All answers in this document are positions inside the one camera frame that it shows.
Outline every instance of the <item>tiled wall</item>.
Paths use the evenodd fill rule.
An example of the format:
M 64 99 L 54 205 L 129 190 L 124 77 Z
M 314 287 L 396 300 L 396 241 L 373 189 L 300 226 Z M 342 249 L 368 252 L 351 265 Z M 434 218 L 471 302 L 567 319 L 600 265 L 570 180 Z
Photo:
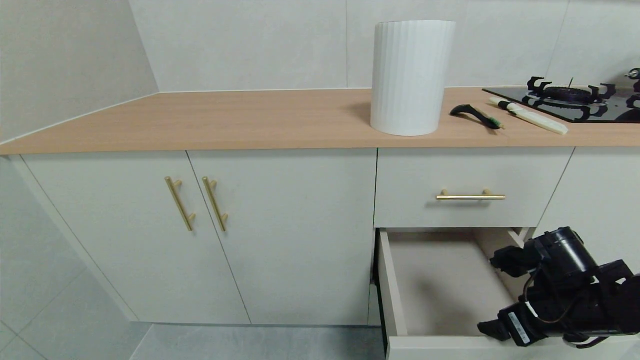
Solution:
M 0 360 L 127 360 L 149 328 L 131 323 L 0 157 Z
M 370 87 L 374 26 L 458 22 L 448 86 L 640 66 L 640 0 L 131 0 L 160 91 Z
M 127 0 L 2 0 L 0 142 L 157 92 Z

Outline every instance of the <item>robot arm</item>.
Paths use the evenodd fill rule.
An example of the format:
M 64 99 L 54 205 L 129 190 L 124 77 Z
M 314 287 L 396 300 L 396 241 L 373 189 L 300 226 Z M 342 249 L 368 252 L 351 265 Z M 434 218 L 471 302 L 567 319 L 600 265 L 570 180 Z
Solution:
M 498 319 L 478 324 L 485 335 L 513 338 L 527 347 L 550 336 L 592 347 L 609 336 L 640 332 L 640 275 L 624 261 L 598 266 L 569 227 L 527 241 L 523 248 L 495 252 L 493 267 L 512 277 L 530 274 L 518 302 Z

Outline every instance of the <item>label sticker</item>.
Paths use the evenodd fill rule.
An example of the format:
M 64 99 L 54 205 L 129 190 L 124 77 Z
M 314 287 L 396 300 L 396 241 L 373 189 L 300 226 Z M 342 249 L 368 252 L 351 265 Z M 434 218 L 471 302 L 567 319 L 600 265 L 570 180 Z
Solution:
M 516 316 L 516 314 L 509 313 L 509 318 L 511 319 L 511 322 L 513 323 L 513 326 L 516 328 L 516 331 L 518 331 L 518 334 L 520 335 L 520 338 L 522 338 L 522 342 L 525 343 L 525 344 L 530 343 L 531 340 L 529 339 L 529 337 L 527 335 L 527 332 L 524 331 L 524 327 L 522 327 L 522 324 L 518 320 L 518 317 Z

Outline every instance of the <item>brass bar handle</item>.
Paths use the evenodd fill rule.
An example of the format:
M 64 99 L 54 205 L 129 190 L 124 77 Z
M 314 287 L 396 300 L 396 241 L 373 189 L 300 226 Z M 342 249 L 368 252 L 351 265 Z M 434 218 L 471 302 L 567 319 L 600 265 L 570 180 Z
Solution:
M 178 180 L 173 182 L 170 176 L 167 176 L 165 179 L 166 185 L 169 186 L 169 191 L 171 191 L 171 195 L 173 196 L 173 200 L 175 201 L 176 206 L 178 206 L 178 210 L 180 210 L 180 215 L 184 220 L 184 223 L 187 225 L 188 231 L 193 231 L 193 227 L 191 226 L 191 222 L 196 218 L 196 213 L 191 213 L 187 216 L 186 211 L 184 211 L 184 205 L 182 204 L 182 200 L 180 200 L 180 195 L 178 195 L 177 188 L 182 185 L 182 180 Z
M 507 195 L 495 195 L 484 189 L 482 195 L 449 195 L 447 189 L 442 189 L 440 195 L 436 196 L 436 200 L 506 200 Z
M 225 232 L 227 231 L 227 219 L 229 218 L 229 215 L 227 213 L 224 213 L 222 215 L 220 214 L 220 208 L 218 207 L 216 196 L 213 194 L 213 190 L 215 189 L 218 182 L 215 180 L 210 181 L 206 176 L 202 178 L 202 182 L 204 184 L 204 187 L 207 189 L 207 195 L 209 195 L 209 200 L 213 205 L 213 212 L 216 213 L 216 218 L 218 218 L 220 227 L 222 228 L 222 231 Z

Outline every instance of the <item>wooden countertop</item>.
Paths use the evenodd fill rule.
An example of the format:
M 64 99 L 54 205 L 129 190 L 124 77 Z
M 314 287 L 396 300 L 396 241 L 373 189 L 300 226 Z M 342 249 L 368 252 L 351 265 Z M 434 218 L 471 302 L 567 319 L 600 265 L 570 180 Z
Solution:
M 569 124 L 557 135 L 487 104 L 480 88 L 448 88 L 440 127 L 402 137 L 369 125 L 371 91 L 289 90 L 155 94 L 0 145 L 0 155 L 100 151 L 355 147 L 640 146 L 640 124 Z M 493 131 L 448 115 L 473 104 L 501 121 Z

